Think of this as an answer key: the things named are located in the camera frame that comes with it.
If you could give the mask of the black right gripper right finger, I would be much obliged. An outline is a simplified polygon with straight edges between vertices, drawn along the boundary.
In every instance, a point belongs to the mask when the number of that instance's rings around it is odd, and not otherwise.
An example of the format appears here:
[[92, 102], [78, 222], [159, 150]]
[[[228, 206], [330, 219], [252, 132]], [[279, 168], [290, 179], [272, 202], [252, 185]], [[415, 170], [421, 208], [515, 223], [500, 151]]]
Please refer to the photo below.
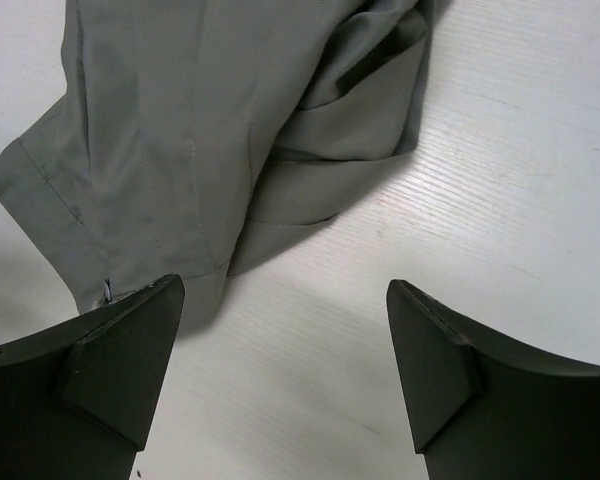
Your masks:
[[600, 479], [600, 366], [515, 340], [403, 280], [386, 302], [430, 478]]

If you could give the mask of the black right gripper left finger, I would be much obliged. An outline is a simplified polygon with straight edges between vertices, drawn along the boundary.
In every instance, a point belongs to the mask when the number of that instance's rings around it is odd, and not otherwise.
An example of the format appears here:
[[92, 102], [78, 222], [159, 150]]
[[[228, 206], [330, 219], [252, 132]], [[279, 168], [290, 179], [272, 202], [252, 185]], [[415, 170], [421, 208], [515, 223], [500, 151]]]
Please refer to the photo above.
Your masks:
[[184, 304], [166, 275], [0, 345], [0, 479], [128, 479], [146, 447]]

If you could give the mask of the grey pleated skirt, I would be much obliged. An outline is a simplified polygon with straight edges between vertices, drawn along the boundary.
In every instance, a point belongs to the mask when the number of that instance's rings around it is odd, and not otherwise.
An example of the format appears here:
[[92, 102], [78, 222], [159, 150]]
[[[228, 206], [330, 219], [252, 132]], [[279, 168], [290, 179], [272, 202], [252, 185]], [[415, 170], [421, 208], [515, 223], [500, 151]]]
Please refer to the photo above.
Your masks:
[[70, 1], [62, 97], [0, 154], [0, 203], [80, 312], [167, 273], [182, 327], [418, 142], [433, 1]]

